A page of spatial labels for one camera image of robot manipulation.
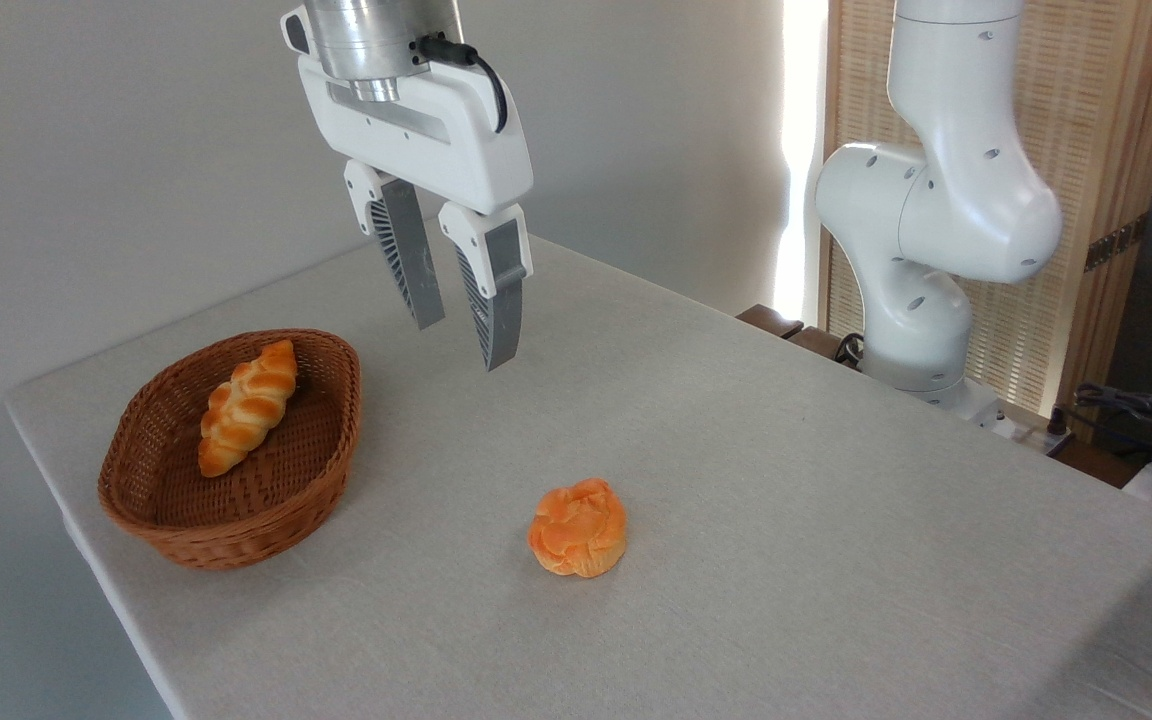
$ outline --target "wicker basket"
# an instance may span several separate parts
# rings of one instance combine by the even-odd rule
[[[207,396],[234,365],[288,338],[297,387],[265,442],[228,473],[204,478],[198,441]],[[177,361],[141,388],[100,471],[101,508],[118,526],[188,568],[259,562],[312,533],[344,492],[361,424],[351,347],[312,329],[262,331]]]

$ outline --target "table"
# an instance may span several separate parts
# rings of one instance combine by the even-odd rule
[[[1152,712],[1151,503],[539,238],[518,355],[484,373],[434,245],[448,316],[424,332],[365,247],[10,393],[175,717]],[[274,327],[357,348],[351,484],[283,555],[179,568],[97,505],[119,415]],[[590,475],[630,544],[559,578],[526,525]]]

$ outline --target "white wall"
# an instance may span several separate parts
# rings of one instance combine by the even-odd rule
[[[1,401],[356,245],[291,5],[0,3],[0,717],[165,717]],[[465,0],[524,119],[531,228],[726,311],[767,301],[781,8]]]

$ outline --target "bread roll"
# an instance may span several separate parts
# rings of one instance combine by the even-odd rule
[[[626,508],[602,478],[553,488],[536,506],[526,544],[545,570],[593,578],[626,554]]]
[[[296,353],[291,341],[262,348],[260,357],[240,363],[228,382],[211,392],[202,416],[198,469],[202,477],[228,473],[247,454],[265,442],[265,434],[283,418],[287,399],[296,392]]]

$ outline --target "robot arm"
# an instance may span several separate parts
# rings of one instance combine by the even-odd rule
[[[439,225],[457,247],[484,363],[510,359],[532,274],[517,205],[531,159],[508,88],[458,41],[456,1],[310,0],[282,26],[314,122],[348,158],[358,227],[380,241],[417,327],[444,318],[424,187],[447,200]]]
[[[1024,281],[1061,232],[1011,109],[1023,5],[897,0],[888,96],[923,147],[849,143],[817,184],[820,220],[861,285],[861,370],[979,424],[996,396],[964,378],[972,308],[946,272]]]

